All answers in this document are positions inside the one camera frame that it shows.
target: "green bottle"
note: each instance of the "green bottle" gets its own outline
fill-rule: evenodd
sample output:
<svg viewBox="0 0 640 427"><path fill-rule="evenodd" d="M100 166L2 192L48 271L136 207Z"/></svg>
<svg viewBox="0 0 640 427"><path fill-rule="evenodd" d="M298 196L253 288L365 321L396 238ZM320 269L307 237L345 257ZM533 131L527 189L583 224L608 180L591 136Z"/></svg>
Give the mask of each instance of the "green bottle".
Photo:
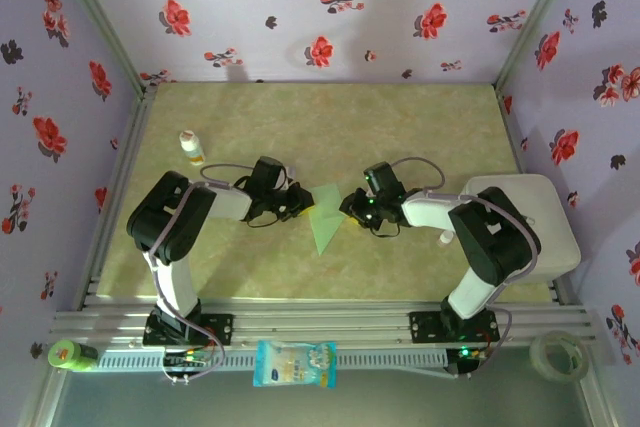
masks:
<svg viewBox="0 0 640 427"><path fill-rule="evenodd" d="M59 340L49 349L48 359L52 367L83 372L98 363L98 351L72 340Z"/></svg>

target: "bottle cap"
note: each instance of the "bottle cap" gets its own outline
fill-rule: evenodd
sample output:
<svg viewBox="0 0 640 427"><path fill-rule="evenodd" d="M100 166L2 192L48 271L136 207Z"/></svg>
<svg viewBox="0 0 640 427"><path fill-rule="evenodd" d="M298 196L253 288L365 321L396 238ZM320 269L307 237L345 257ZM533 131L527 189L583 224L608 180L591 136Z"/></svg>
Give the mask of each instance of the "bottle cap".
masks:
<svg viewBox="0 0 640 427"><path fill-rule="evenodd" d="M440 238L438 239L441 244L447 245L453 242L453 239L456 237L456 234L451 232L450 230L445 230L440 234Z"/></svg>
<svg viewBox="0 0 640 427"><path fill-rule="evenodd" d="M192 130L183 130L180 133L180 145L184 150L195 150L198 147L198 138Z"/></svg>

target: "floor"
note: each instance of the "floor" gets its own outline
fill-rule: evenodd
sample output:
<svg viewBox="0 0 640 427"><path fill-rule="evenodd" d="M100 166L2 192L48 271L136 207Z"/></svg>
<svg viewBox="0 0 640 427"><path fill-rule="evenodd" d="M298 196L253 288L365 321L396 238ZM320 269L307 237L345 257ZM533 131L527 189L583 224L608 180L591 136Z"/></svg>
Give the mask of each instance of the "floor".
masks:
<svg viewBox="0 0 640 427"><path fill-rule="evenodd" d="M126 234L127 219L167 170L197 179L178 144L183 129L200 137L209 162L254 165L260 155L295 166L306 189L336 184L341 196L365 187L362 171L380 161L428 157L458 193L477 175L516 165L493 88L475 85L214 84L160 86L153 102L113 242L100 295L154 295L146 263ZM244 171L219 169L235 181ZM438 180L423 164L396 168L407 189ZM379 239L343 222L324 253L308 216L265 229L210 219L189 256L203 298L439 301L468 264L457 240L403 229ZM544 284L511 286L503 301L550 300Z"/></svg>

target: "snack package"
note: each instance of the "snack package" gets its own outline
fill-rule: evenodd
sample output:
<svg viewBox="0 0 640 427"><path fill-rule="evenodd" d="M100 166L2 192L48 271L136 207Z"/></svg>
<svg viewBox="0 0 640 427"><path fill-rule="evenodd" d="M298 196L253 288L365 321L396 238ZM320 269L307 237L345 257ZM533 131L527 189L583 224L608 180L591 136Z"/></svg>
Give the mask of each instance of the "snack package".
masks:
<svg viewBox="0 0 640 427"><path fill-rule="evenodd" d="M336 386L336 343L258 342L254 387L315 384Z"/></svg>

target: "gray wire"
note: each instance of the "gray wire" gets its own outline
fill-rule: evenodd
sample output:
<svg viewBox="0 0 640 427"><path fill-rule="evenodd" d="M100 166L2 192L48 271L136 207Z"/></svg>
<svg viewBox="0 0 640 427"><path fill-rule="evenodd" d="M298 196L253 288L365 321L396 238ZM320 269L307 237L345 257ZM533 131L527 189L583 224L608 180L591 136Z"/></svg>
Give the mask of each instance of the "gray wire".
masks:
<svg viewBox="0 0 640 427"><path fill-rule="evenodd" d="M456 380L459 378L458 374L452 374L447 371L440 372L438 370L421 369L420 367L396 367L394 370L400 370L402 372L411 372L420 375L429 375L431 377L440 377L441 379Z"/></svg>
<svg viewBox="0 0 640 427"><path fill-rule="evenodd" d="M495 299L498 298L498 296L507 287L507 285L511 284L512 282L515 282L518 279L521 279L521 278L529 275L531 273L531 271L533 271L533 269L535 269L536 264L538 263L538 248L536 247L536 243L533 240L533 237L531 236L529 231L526 229L526 227L524 225L522 225L522 223L519 222L509 212L507 212L506 210L504 210L501 207L498 207L493 202L489 202L488 200L481 199L480 197L477 197L475 195L467 195L467 194L462 194L462 195L437 194L437 193L434 193L434 192L427 192L427 197L431 198L431 199L436 199L436 200L462 200L462 201L472 200L472 201L478 202L478 203L484 205L485 207L497 212L498 214L500 214L505 219L507 219L516 229L518 229L520 231L520 233L524 236L525 240L527 241L527 244L529 244L529 249L531 249L531 263L529 264L529 266L526 269L524 269L522 272L520 272L520 273L518 273L516 275L513 275L512 277L506 279L496 289L496 291L491 295L491 297L489 297L489 300L487 300L487 302L486 302L487 306L489 306ZM496 353L498 352L498 349L504 343L505 339L507 338L507 334L509 333L509 330L511 329L511 323L512 323L511 312L509 312L508 310L503 309L501 307L490 306L490 308L493 309L493 310L500 311L500 312L503 312L503 313L507 314L507 317L508 317L507 326L504 328L504 331L502 332L502 336L500 337L500 340L498 341L498 343L494 347L493 353L489 356L489 358L487 360L485 360L478 367L478 369L476 369L476 372L478 370L480 370L480 368L482 366L488 364L489 361L496 355Z"/></svg>
<svg viewBox="0 0 640 427"><path fill-rule="evenodd" d="M157 261L157 259L155 257L155 253L158 250L158 247L160 247L160 245L162 244L162 242L166 238L167 234L171 231L171 228L175 225L176 221L178 220L178 216L182 212L182 209L184 209L184 206L187 203L187 199L191 195L191 192L193 192L196 187L200 187L200 186L206 187L207 185L208 185L207 182L194 182L187 188L187 190L184 191L184 194L182 195L182 198L180 199L180 202L178 203L178 206L176 207L176 210L173 212L173 215L169 219L169 222L167 222L167 225L165 225L164 229L162 229L162 232L160 232L160 235L158 236L156 241L151 246L151 249L149 249L149 251L147 252L147 255L149 256L150 262L151 262L153 267L157 268L157 266L158 266L158 261ZM167 307L167 309L169 309L171 314L173 314L174 317L179 319L185 325L188 325L193 330L195 330L197 332L200 332L201 334L205 335L207 338L211 339L216 344L216 346L220 349L220 358L218 359L217 362L212 363L211 367L209 367L208 369L203 370L202 372L198 372L197 374L192 375L188 380L195 380L195 379L197 379L199 377L203 377L203 376L211 373L213 370L215 370L218 367L220 367L220 365L222 365L222 363L225 360L226 353L225 353L225 350L224 350L224 346L222 345L222 342L220 342L220 339L218 339L218 337L216 337L210 331L208 331L206 329L203 329L198 324L195 324L195 323L191 322L190 320L185 319L182 315L180 315L180 313L167 301L167 298L164 295L164 292L162 291L162 288L160 287L160 281L158 280L158 271L157 271L157 269L156 270L152 269L151 272L152 272L152 277L153 277L153 283L155 285L156 291L158 292L158 297L164 302L164 305ZM174 377L171 380L173 380L174 382L176 382L176 381L180 381L180 382L183 382L183 383L187 383L188 382L187 379L179 379L177 377Z"/></svg>
<svg viewBox="0 0 640 427"><path fill-rule="evenodd" d="M403 162L407 162L409 160L418 160L420 162L424 162L425 164L429 164L431 167L433 167L434 169L436 169L438 171L438 173L440 174L440 183L438 185L427 185L424 188L424 190L437 190L439 188L441 188L442 186L444 186L444 183L446 182L446 177L444 175L444 172L442 171L442 169L440 167L438 167L436 165L435 162L432 162L429 159L425 159L424 157L405 157L404 159L400 159L400 160L396 160L393 164L391 164L391 167L395 167L396 165L402 164Z"/></svg>
<svg viewBox="0 0 640 427"><path fill-rule="evenodd" d="M211 180L211 181L216 182L218 179L211 178L211 177L209 177L209 176L204 174L204 172L207 169L213 169L214 167L236 167L238 169L253 170L253 167L247 167L246 165L240 165L240 164L209 164L209 165L205 165L204 167L202 167L200 169L200 176L203 179Z"/></svg>
<svg viewBox="0 0 640 427"><path fill-rule="evenodd" d="M205 180L209 180L211 182L220 182L218 179L214 179L213 177L209 177L204 174L205 170L212 169L214 167L236 167L238 169L253 170L253 167L248 167L246 165L240 165L240 164L209 164L209 165L205 165L200 169L200 177L202 177ZM284 179L282 180L282 183L275 188L275 190L280 190L282 187L284 187L284 184L286 184L289 180L291 180L289 177L287 177L287 171L284 167L282 167L282 172L284 172Z"/></svg>

